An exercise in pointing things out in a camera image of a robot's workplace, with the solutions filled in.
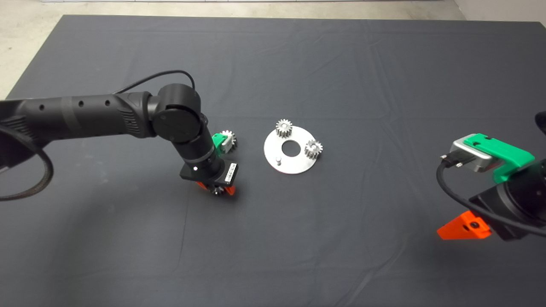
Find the circular hole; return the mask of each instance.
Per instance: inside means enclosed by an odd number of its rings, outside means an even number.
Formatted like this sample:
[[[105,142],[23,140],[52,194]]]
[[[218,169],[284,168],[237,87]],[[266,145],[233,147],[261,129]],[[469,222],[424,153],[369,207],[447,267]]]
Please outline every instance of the circular hole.
[[[289,156],[289,157],[295,157],[300,154],[301,148],[296,141],[288,140],[282,144],[282,152]]]

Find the round metal plate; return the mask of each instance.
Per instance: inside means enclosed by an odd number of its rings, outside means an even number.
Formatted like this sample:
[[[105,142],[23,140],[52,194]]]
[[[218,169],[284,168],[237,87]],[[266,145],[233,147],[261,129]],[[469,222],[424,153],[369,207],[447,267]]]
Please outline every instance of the round metal plate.
[[[300,153],[295,157],[289,157],[282,152],[282,144],[286,141],[295,141],[300,145]],[[289,137],[281,138],[277,136],[275,130],[273,130],[264,142],[264,154],[269,164],[281,173],[285,174],[299,174],[310,169],[316,159],[309,159],[305,155],[305,144],[308,141],[314,140],[313,135],[307,130],[292,126],[292,133]],[[281,159],[281,164],[278,165],[277,159]]]

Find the connector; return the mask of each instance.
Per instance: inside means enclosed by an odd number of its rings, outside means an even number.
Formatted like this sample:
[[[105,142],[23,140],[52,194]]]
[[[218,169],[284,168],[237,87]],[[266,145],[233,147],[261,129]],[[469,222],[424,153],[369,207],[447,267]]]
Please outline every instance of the connector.
[[[462,149],[456,149],[447,155],[443,155],[440,157],[443,161],[446,163],[446,168],[450,167],[461,167],[465,165],[466,163],[471,162],[476,158],[475,155],[462,150]]]

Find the wall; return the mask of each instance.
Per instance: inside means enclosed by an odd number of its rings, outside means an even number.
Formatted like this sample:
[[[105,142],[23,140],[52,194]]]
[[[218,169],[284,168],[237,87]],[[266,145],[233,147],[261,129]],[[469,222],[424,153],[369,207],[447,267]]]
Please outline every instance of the wall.
[[[540,21],[546,25],[546,0],[455,0],[468,20]]]

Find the concrete floor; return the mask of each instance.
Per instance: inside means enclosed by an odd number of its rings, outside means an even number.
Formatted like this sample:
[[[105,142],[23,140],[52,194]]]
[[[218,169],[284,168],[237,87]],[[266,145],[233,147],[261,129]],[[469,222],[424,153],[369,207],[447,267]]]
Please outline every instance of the concrete floor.
[[[21,76],[64,14],[464,20],[453,0],[287,3],[42,3],[0,0],[0,99]]]

